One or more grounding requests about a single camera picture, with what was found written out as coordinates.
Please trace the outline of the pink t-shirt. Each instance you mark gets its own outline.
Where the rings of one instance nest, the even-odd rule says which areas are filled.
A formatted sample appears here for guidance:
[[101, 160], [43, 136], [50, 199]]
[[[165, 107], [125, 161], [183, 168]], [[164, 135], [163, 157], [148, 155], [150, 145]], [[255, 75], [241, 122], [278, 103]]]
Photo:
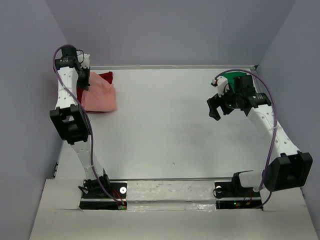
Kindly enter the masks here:
[[86, 112], [110, 113], [117, 110], [116, 88], [96, 72], [91, 72], [89, 88], [82, 93], [81, 104]]

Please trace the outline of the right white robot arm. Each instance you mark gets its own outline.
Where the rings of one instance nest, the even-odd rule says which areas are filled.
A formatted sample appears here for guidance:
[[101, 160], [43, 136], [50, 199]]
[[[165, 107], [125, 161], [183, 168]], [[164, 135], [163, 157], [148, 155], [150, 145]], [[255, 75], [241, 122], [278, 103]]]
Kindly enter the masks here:
[[242, 196], [249, 188], [257, 192], [263, 188], [277, 192], [303, 187], [313, 158], [310, 153], [301, 152], [289, 139], [278, 122], [271, 99], [267, 94], [257, 92], [253, 77], [242, 74], [229, 80], [220, 75], [211, 84], [217, 93], [207, 100], [209, 116], [218, 121], [221, 119], [218, 109], [225, 116], [234, 110], [244, 112], [268, 146], [264, 169], [238, 172], [239, 179], [230, 183], [231, 192], [235, 196]]

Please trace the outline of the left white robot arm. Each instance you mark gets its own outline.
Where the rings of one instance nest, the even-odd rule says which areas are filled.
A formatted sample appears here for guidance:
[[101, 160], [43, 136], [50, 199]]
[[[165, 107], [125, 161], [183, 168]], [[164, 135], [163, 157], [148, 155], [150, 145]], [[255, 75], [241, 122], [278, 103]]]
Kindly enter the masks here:
[[88, 90], [90, 55], [73, 45], [65, 44], [53, 56], [53, 71], [58, 80], [58, 96], [49, 117], [60, 138], [77, 154], [85, 172], [84, 194], [97, 194], [104, 198], [110, 194], [111, 184], [104, 168], [94, 153], [92, 125], [88, 114], [77, 98], [77, 89]]

